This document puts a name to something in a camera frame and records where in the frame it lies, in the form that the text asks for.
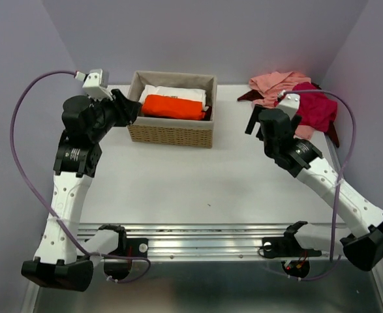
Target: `lavender wall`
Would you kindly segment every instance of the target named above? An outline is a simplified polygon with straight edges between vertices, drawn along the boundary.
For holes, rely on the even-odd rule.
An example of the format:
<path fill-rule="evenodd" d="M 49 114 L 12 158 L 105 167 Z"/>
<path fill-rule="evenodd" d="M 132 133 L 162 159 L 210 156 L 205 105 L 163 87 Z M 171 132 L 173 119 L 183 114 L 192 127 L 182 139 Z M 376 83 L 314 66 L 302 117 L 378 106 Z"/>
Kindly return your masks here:
<path fill-rule="evenodd" d="M 43 0 L 76 66 L 246 83 L 273 70 L 321 80 L 366 0 Z"/>
<path fill-rule="evenodd" d="M 39 0 L 0 0 L 0 312 L 20 312 L 27 280 L 20 275 L 40 242 L 46 213 L 12 161 L 8 128 L 24 87 L 73 62 Z M 16 144 L 29 176 L 50 198 L 63 101 L 77 92 L 70 76 L 40 83 L 18 115 Z"/>
<path fill-rule="evenodd" d="M 370 1 L 322 83 L 345 98 L 358 124 L 356 149 L 346 178 L 383 208 L 383 1 Z M 344 158 L 351 122 L 344 109 L 336 122 Z"/>

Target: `white tabletop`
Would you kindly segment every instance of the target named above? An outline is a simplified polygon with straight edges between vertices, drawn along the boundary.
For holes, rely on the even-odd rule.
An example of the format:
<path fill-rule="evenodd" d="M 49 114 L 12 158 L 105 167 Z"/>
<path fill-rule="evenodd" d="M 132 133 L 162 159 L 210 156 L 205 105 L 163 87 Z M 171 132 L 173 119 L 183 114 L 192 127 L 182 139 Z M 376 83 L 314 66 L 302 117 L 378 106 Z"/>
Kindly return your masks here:
<path fill-rule="evenodd" d="M 112 87 L 127 94 L 127 86 Z M 219 86 L 212 149 L 134 143 L 126 128 L 111 129 L 81 223 L 330 222 L 331 209 L 245 134 L 251 104 L 236 98 L 248 90 Z M 312 142 L 331 162 L 323 133 Z"/>

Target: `white package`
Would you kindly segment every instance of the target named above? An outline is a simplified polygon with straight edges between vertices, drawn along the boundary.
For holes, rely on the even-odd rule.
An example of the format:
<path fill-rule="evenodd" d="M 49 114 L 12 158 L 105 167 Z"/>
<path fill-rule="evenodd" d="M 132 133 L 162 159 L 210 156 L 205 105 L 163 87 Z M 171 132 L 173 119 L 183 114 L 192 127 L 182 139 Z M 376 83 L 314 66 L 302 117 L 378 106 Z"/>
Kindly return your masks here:
<path fill-rule="evenodd" d="M 139 102 L 143 104 L 148 95 L 160 95 L 191 101 L 199 101 L 203 103 L 203 109 L 206 106 L 206 91 L 203 89 L 173 88 L 163 86 L 155 87 L 152 85 L 145 85 L 145 89 L 140 95 Z"/>

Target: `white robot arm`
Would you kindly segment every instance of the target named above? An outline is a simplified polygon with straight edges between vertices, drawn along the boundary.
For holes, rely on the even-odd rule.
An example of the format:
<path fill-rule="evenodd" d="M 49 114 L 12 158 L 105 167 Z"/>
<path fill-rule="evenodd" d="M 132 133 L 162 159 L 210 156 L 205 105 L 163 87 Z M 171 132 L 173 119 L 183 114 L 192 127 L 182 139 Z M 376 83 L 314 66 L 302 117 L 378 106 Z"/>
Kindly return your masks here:
<path fill-rule="evenodd" d="M 65 130 L 55 158 L 51 204 L 70 234 L 78 231 L 85 196 L 101 156 L 99 142 L 113 126 L 131 125 L 141 107 L 118 89 L 109 92 L 108 74 L 103 70 L 77 72 L 75 78 L 84 82 L 88 97 L 75 96 L 63 104 Z M 116 225 L 101 226 L 95 236 L 81 244 L 88 252 L 98 252 L 97 256 L 84 256 L 72 240 L 57 217 L 49 214 L 40 245 L 34 258 L 23 263 L 22 275 L 39 286 L 84 291 L 100 255 L 124 256 L 127 243 L 125 229 Z"/>
<path fill-rule="evenodd" d="M 296 115 L 299 95 L 281 95 L 279 100 L 275 109 L 256 106 L 246 133 L 251 134 L 255 123 L 260 123 L 256 137 L 264 142 L 265 154 L 332 207 L 337 183 L 335 170 L 311 142 L 294 137 L 301 121 Z M 340 184 L 338 215 L 347 228 L 335 230 L 335 253 L 346 256 L 359 269 L 370 271 L 383 258 L 383 210 L 346 181 Z M 330 227 L 300 221 L 288 227 L 282 237 L 263 238 L 262 253 L 266 258 L 294 258 L 303 251 L 317 256 L 318 251 L 329 251 L 330 239 Z"/>

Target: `wicker basket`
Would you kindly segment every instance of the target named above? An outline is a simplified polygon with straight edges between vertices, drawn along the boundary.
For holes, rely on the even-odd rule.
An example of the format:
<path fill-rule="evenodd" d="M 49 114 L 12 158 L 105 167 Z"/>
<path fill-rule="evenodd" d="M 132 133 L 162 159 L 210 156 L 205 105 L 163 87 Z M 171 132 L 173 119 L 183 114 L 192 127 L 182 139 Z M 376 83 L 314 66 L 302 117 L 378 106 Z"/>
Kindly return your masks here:
<path fill-rule="evenodd" d="M 204 89 L 206 105 L 211 106 L 211 117 L 210 121 L 188 121 L 139 116 L 134 125 L 128 127 L 132 141 L 204 148 L 213 146 L 217 92 L 215 76 L 138 71 L 134 73 L 128 98 L 139 101 L 145 85 Z"/>

